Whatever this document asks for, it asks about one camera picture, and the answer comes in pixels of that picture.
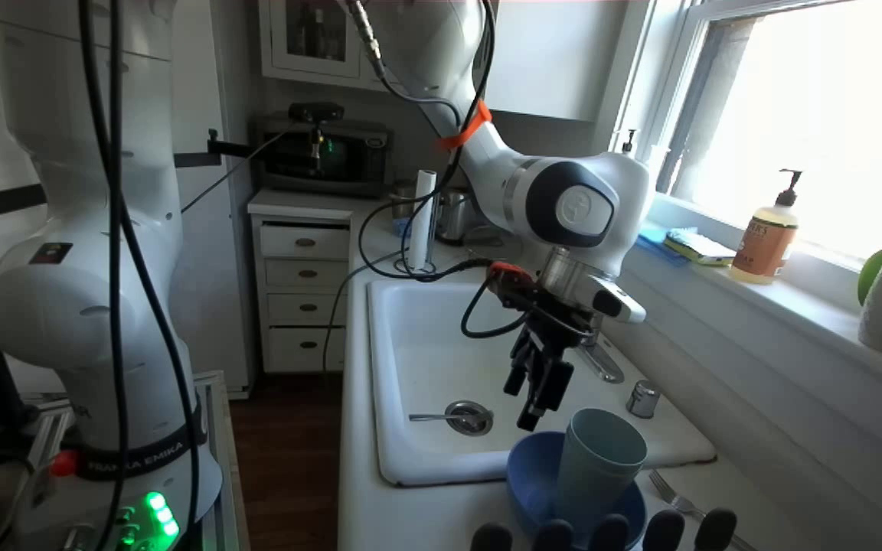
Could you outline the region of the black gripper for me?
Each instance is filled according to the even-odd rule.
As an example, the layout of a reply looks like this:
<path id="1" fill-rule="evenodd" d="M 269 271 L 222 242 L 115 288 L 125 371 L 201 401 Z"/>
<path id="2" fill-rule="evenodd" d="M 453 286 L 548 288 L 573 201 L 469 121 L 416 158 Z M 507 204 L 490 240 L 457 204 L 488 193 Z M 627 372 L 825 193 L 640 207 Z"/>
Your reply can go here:
<path id="1" fill-rule="evenodd" d="M 520 278 L 514 291 L 516 310 L 523 311 L 523 327 L 512 347 L 512 371 L 502 385 L 504 394 L 516 394 L 529 381 L 516 425 L 534 430 L 545 411 L 556 411 L 573 368 L 561 355 L 573 347 L 594 341 L 592 316 L 576 306 L 561 303 L 536 278 Z"/>

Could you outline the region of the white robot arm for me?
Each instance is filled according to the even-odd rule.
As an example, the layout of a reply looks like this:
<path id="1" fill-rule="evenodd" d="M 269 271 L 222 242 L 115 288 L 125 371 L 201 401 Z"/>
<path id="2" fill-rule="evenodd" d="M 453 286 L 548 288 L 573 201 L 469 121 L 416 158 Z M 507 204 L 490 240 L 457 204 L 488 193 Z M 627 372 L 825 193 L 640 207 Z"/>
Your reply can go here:
<path id="1" fill-rule="evenodd" d="M 526 156 L 481 116 L 484 0 L 341 0 L 377 75 L 461 156 L 481 215 L 552 247 L 536 296 L 573 320 L 638 316 L 615 288 L 650 201 L 621 153 Z M 6 124 L 50 219 L 0 256 L 0 348 L 62 376 L 75 470 L 15 521 L 17 551 L 172 547 L 222 489 L 164 299 L 180 256 L 173 0 L 0 0 Z"/>

